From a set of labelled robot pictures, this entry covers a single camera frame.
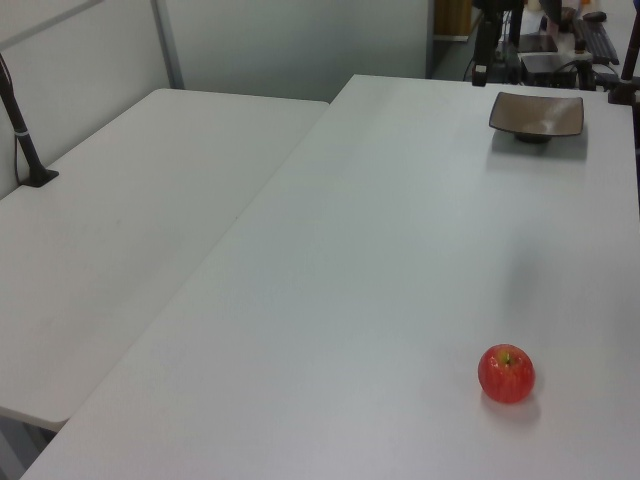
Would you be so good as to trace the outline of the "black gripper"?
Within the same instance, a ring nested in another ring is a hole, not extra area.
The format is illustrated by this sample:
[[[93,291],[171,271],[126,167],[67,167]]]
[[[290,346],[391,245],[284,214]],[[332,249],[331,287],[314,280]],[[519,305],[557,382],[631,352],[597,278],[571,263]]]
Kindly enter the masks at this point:
[[[482,12],[485,21],[493,21],[503,12],[511,13],[510,29],[520,30],[523,17],[522,0],[473,0],[472,6]],[[478,31],[474,49],[474,67],[472,84],[485,86],[489,66],[495,61],[496,48],[499,43],[499,31],[480,29]]]

